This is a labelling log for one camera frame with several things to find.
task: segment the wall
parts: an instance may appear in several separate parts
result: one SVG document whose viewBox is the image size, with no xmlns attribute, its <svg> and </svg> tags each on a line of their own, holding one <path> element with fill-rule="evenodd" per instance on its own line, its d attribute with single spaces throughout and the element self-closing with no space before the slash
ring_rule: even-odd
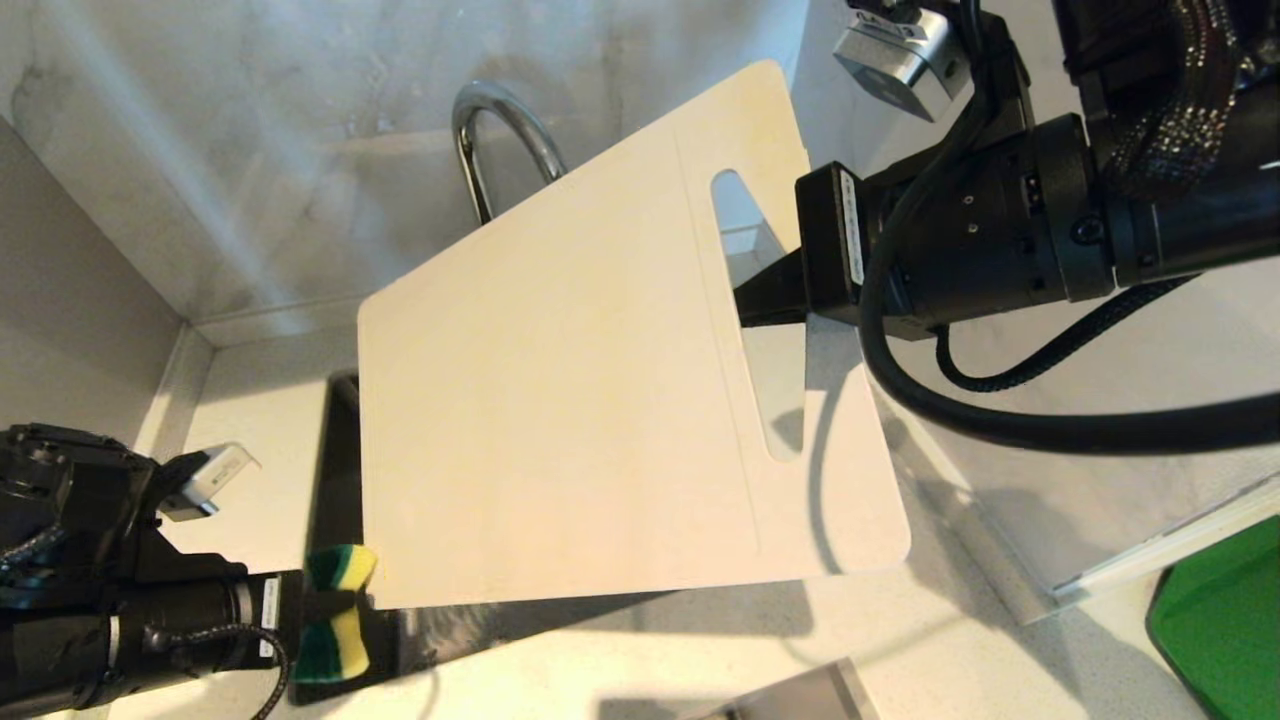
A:
<svg viewBox="0 0 1280 720">
<path fill-rule="evenodd" d="M 337 304 L 273 315 L 269 334 L 289 334 L 353 322 L 360 297 L 475 228 L 451 137 L 466 82 L 525 99 L 572 169 L 750 61 L 794 65 L 805 9 L 10 0 L 0 114 L 215 343 L 236 319 Z M 481 160 L 502 210 L 541 181 L 490 120 Z"/>
<path fill-rule="evenodd" d="M 983 8 L 1009 20 L 1033 77 L 1037 119 L 1079 111 L 1079 96 L 1061 69 L 1050 0 L 991 0 Z M 936 142 L 948 124 L 950 118 L 940 126 L 900 118 L 864 172 Z M 1277 277 L 1280 259 L 1208 273 L 1042 378 L 996 396 L 952 388 L 936 368 L 932 342 L 896 343 L 895 352 L 931 387 L 1023 413 L 1156 410 L 1258 395 L 1280 387 Z M 970 374 L 1007 369 L 1098 304 L 1060 304 L 961 323 L 952 333 L 956 361 Z M 1188 457 L 1085 459 L 993 447 L 940 428 L 934 437 L 1047 587 L 1280 469 L 1280 446 Z"/>
<path fill-rule="evenodd" d="M 132 443 L 179 322 L 0 119 L 0 428 Z"/>
</svg>

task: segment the white cutting board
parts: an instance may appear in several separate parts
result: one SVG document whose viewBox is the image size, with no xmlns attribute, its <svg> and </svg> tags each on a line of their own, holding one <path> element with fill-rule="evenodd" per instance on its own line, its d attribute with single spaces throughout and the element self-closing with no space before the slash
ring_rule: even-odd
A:
<svg viewBox="0 0 1280 720">
<path fill-rule="evenodd" d="M 379 607 L 785 580 L 905 557 L 850 328 L 809 322 L 804 448 L 780 462 L 765 447 L 712 204 L 727 169 L 783 249 L 799 247 L 792 186 L 809 159 L 774 63 L 364 304 Z"/>
</svg>

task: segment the green object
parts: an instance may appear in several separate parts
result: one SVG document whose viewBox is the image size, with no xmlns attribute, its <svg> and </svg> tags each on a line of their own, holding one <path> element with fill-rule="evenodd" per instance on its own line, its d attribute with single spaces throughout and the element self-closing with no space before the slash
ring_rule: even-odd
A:
<svg viewBox="0 0 1280 720">
<path fill-rule="evenodd" d="M 367 547 L 339 544 L 312 552 L 307 557 L 307 575 L 317 592 L 364 592 L 375 564 L 376 557 Z M 343 610 L 328 620 L 302 628 L 298 661 L 293 666 L 294 683 L 342 683 L 367 669 L 369 652 L 360 633 L 358 607 Z"/>
<path fill-rule="evenodd" d="M 1211 717 L 1280 719 L 1280 516 L 1174 565 L 1147 633 Z"/>
</svg>

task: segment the black cable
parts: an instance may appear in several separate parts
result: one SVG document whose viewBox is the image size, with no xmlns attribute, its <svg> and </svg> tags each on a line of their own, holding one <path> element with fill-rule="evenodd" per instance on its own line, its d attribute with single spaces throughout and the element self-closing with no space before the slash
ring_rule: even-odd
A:
<svg viewBox="0 0 1280 720">
<path fill-rule="evenodd" d="M 0 551 L 0 571 L 6 571 L 19 562 L 26 562 L 38 552 L 44 552 L 63 539 L 63 528 L 54 523 L 24 542 Z"/>
<path fill-rule="evenodd" d="M 933 332 L 938 336 L 938 369 L 956 387 L 969 392 L 1000 392 L 1018 387 L 1043 375 L 1129 315 L 1187 284 L 1196 277 L 1188 275 L 1185 278 L 1130 287 L 1076 320 L 1027 360 L 995 375 L 966 375 L 956 366 L 955 360 L 951 357 L 950 325 L 934 328 Z"/>
<path fill-rule="evenodd" d="M 279 635 L 271 630 L 259 628 L 257 625 L 244 625 L 230 623 L 227 625 L 214 625 L 212 628 L 206 628 L 204 630 L 196 630 L 192 633 L 174 633 L 165 637 L 169 647 L 179 647 L 186 644 L 201 644 L 206 642 L 214 642 L 220 639 L 227 639 L 236 635 L 252 635 L 260 641 L 269 643 L 275 650 L 275 656 L 280 659 L 280 674 L 275 679 L 275 688 L 271 689 L 271 694 L 268 696 L 266 702 L 262 707 L 253 714 L 253 720 L 266 720 L 266 716 L 271 714 L 280 698 L 284 697 L 284 689 L 289 680 L 289 653 L 284 650 L 284 643 L 280 642 Z"/>
<path fill-rule="evenodd" d="M 893 209 L 872 252 L 861 292 L 863 357 L 886 392 L 909 410 L 955 432 L 996 445 L 1082 455 L 1176 455 L 1280 442 L 1280 393 L 1181 410 L 1125 415 L 1023 415 L 959 402 L 902 370 L 884 334 L 884 295 L 902 242 L 902 225 L 919 217 L 943 173 L 987 124 L 988 83 L 947 132 L 938 154 Z"/>
</svg>

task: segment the green and yellow sponge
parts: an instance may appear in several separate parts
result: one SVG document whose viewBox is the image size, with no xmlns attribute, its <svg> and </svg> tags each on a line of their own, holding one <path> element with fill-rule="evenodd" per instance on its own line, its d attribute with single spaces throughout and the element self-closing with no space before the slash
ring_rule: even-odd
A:
<svg viewBox="0 0 1280 720">
<path fill-rule="evenodd" d="M 317 592 L 355 591 L 369 584 L 378 557 L 361 544 L 339 544 L 312 552 L 307 574 Z M 369 652 L 360 634 L 360 609 L 349 607 L 326 621 L 302 629 L 293 682 L 300 684 L 340 683 L 369 670 Z"/>
</svg>

